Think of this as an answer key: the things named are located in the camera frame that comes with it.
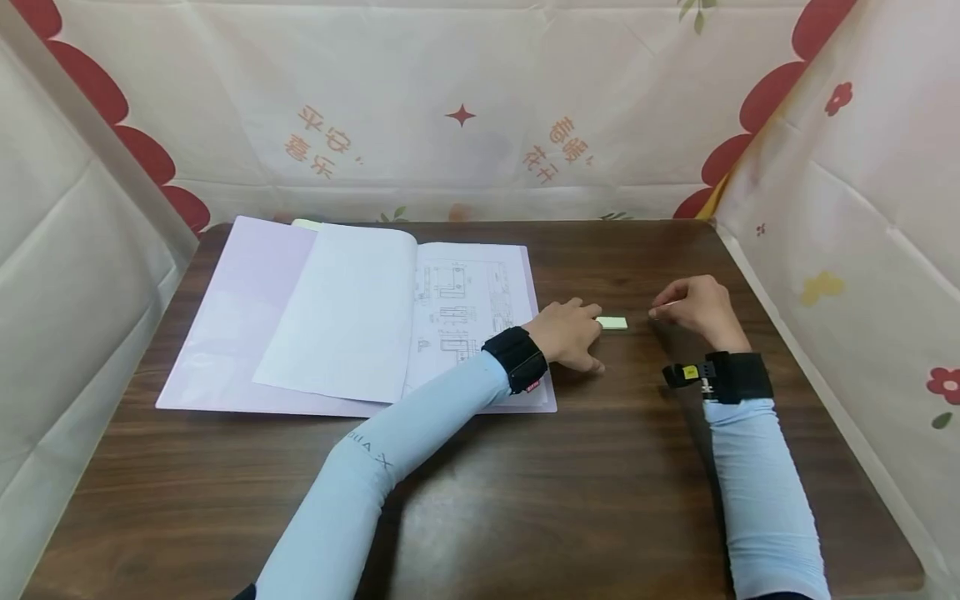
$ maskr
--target page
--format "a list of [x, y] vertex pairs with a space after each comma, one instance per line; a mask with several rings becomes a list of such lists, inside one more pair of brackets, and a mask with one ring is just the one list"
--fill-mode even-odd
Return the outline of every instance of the page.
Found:
[[394, 229], [323, 224], [254, 383], [396, 402], [413, 323], [417, 241]]
[[[414, 325], [404, 394], [480, 351], [484, 342], [533, 318], [520, 246], [423, 244], [417, 253]], [[511, 396], [537, 405], [543, 393]]]

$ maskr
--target wooden table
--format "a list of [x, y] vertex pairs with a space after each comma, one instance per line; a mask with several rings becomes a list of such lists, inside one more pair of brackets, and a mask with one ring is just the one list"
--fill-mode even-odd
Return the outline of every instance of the wooden table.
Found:
[[[766, 357], [834, 594], [922, 585], [916, 556], [706, 224], [402, 228], [421, 242], [524, 244], [541, 306], [581, 296], [626, 316], [630, 329], [598, 343], [603, 377], [554, 369], [556, 415], [478, 417], [400, 484], [358, 598], [732, 597], [710, 462], [694, 442], [702, 427], [689, 403], [664, 392], [669, 358], [646, 319], [667, 282], [700, 273], [730, 288]], [[154, 408], [228, 231], [204, 236], [27, 600], [232, 597], [256, 578], [327, 451], [356, 425]]]

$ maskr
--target white backdrop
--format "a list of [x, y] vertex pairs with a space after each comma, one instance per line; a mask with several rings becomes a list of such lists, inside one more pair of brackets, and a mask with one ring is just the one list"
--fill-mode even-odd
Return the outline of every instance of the white backdrop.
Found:
[[855, 0], [12, 1], [197, 229], [694, 216]]
[[917, 549], [960, 590], [960, 5], [866, 0], [716, 218]]
[[[11, 27], [16, 20], [0, 3], [4, 599], [17, 598], [33, 571], [180, 280], [192, 237], [39, 40]], [[68, 87], [55, 101], [48, 89], [57, 76]], [[114, 171], [124, 165], [125, 174]], [[150, 220], [133, 197], [153, 203]]]

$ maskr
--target purple folder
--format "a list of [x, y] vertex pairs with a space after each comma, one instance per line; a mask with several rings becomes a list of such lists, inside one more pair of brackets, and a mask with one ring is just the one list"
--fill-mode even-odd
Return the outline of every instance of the purple folder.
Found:
[[[310, 229], [237, 217], [157, 408], [370, 417], [389, 406], [252, 382], [316, 235]], [[526, 248], [523, 258], [530, 306], [537, 314]], [[371, 365], [371, 375], [375, 370]], [[545, 401], [536, 406], [494, 405], [483, 412], [557, 412], [549, 373], [535, 394], [544, 394]]]

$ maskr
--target light blue arm sleeve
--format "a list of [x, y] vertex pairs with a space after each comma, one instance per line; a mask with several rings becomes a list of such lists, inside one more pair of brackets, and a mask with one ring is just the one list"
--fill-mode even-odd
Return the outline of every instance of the light blue arm sleeve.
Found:
[[829, 600], [813, 514], [770, 399], [704, 403], [738, 600], [792, 591]]
[[352, 598], [390, 490], [509, 392], [503, 367], [480, 352], [348, 433], [260, 572], [257, 600]]

